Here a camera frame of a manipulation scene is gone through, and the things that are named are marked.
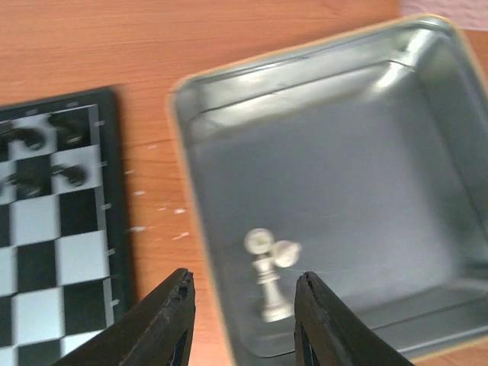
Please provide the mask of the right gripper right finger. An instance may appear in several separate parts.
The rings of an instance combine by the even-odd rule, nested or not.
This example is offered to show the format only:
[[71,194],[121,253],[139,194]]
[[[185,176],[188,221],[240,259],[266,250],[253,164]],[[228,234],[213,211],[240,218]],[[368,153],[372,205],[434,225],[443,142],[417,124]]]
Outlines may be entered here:
[[297,365],[410,365],[372,332],[314,272],[296,284]]

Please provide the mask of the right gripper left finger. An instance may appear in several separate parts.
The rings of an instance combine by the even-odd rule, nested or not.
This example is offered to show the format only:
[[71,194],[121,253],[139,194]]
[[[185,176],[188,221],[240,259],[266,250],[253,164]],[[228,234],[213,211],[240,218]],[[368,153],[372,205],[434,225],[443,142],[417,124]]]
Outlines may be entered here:
[[57,364],[187,365],[194,321],[194,276],[179,268],[120,321]]

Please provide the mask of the black and white chessboard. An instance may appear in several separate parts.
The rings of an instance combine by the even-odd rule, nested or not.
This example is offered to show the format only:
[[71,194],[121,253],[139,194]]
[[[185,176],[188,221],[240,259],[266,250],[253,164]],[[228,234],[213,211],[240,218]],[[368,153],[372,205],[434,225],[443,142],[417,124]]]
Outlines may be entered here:
[[1,109],[1,363],[51,365],[133,306],[117,96]]

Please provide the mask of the gold metal tin box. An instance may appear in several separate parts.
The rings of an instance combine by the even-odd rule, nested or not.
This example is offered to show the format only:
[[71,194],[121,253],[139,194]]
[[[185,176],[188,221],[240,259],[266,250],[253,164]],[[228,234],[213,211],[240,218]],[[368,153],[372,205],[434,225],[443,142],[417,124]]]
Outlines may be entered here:
[[487,86],[461,30],[422,14],[182,81],[170,102],[234,365],[292,365],[262,319],[246,234],[407,358],[487,338]]

